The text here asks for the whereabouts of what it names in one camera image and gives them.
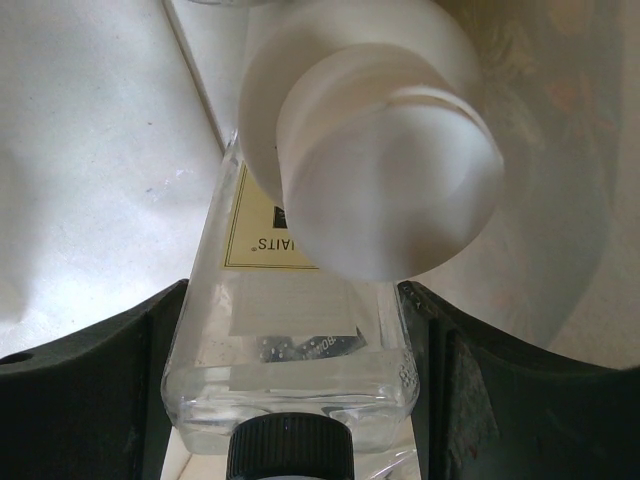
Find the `translucent plastic container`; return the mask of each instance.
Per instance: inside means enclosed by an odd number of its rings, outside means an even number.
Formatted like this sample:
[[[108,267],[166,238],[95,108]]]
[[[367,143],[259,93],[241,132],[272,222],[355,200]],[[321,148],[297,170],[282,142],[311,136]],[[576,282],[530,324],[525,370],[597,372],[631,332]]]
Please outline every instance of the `translucent plastic container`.
[[[262,213],[268,236],[253,238]],[[356,451],[385,451],[419,390],[395,285],[315,269],[285,225],[231,147],[165,372],[167,411],[198,454],[226,453],[235,426],[272,412],[325,414]]]

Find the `ridged black cap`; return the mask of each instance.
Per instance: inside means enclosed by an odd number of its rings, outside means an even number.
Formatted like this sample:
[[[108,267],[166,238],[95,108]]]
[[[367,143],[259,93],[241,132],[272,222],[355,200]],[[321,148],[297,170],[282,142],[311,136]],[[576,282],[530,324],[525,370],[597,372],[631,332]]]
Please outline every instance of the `ridged black cap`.
[[[235,429],[227,480],[292,475],[354,480],[349,429],[337,420],[308,413],[274,413]]]

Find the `bottle label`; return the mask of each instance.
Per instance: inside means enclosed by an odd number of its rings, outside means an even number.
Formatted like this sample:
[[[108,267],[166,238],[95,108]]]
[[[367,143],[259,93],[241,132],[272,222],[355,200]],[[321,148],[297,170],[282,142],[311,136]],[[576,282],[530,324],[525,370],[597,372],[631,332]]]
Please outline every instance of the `bottle label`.
[[[289,236],[284,211],[242,166],[233,201],[222,268],[256,271],[314,271],[317,268]]]

